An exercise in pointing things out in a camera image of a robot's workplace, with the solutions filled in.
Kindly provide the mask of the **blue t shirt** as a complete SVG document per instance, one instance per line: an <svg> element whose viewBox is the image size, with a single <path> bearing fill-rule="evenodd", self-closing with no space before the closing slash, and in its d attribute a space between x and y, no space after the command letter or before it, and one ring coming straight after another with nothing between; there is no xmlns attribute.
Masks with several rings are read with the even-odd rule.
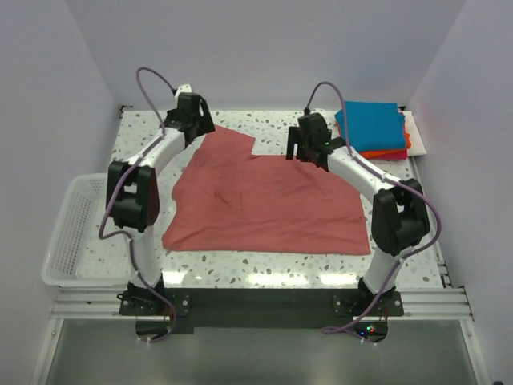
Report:
<svg viewBox="0 0 513 385"><path fill-rule="evenodd" d="M396 103L346 101L335 119L345 139L344 112L349 123L349 144L358 152L403 150L405 116Z"/></svg>

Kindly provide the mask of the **salmon pink t shirt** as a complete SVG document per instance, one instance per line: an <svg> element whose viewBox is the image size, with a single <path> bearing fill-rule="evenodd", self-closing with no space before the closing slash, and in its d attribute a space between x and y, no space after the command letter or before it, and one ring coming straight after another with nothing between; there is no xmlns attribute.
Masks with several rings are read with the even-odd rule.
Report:
<svg viewBox="0 0 513 385"><path fill-rule="evenodd" d="M370 253L359 193L313 164L255 155L254 138L217 126L172 189L171 251Z"/></svg>

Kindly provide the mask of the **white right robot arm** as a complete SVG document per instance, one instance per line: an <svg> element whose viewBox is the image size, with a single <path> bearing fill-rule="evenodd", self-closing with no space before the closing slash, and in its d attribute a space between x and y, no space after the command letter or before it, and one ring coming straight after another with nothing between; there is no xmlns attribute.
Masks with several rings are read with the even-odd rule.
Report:
<svg viewBox="0 0 513 385"><path fill-rule="evenodd" d="M332 137L325 118L307 111L289 128L286 158L315 164L355 188L372 205L371 236L376 245L360 279L359 310L374 315L395 287L400 259L430 232L422 186L415 179L390 176L357 154L343 138Z"/></svg>

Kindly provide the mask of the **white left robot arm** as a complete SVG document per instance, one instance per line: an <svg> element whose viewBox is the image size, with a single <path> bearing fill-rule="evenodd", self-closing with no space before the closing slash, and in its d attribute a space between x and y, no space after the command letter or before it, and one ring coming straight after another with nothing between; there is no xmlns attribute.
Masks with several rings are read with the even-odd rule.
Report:
<svg viewBox="0 0 513 385"><path fill-rule="evenodd" d="M196 138L215 131L206 100L186 91L177 94L176 107L162 124L163 131L134 156L109 165L99 229L102 240L115 235L127 238L130 283L144 288L137 303L147 314L158 314L166 305L166 295L156 289L162 277L154 254L154 224L160 214L157 178Z"/></svg>

